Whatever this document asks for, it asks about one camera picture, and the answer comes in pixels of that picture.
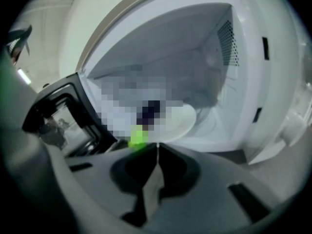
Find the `white wall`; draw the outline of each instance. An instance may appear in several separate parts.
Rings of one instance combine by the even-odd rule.
[[[59,46],[60,77],[75,72],[90,36],[103,18],[122,0],[75,0],[61,33]]]

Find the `vent grille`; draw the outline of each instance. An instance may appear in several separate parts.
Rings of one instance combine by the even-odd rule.
[[[237,44],[233,27],[229,20],[218,30],[218,37],[222,49],[223,65],[239,66]]]

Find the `green object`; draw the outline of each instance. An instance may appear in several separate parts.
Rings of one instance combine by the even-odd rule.
[[[138,151],[143,147],[145,147],[147,142],[148,142],[148,131],[144,131],[142,125],[133,126],[128,146]]]

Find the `white plate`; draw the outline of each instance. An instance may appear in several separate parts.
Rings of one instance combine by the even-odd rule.
[[[185,136],[196,122],[196,111],[189,105],[166,107],[165,118],[155,119],[154,129],[148,132],[148,142],[168,143]]]

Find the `ceiling light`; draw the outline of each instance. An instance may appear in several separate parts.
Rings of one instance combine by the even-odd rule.
[[[18,74],[20,75],[20,77],[23,78],[23,80],[26,82],[27,85],[31,83],[31,80],[27,77],[27,75],[24,73],[24,71],[21,68],[18,69]]]

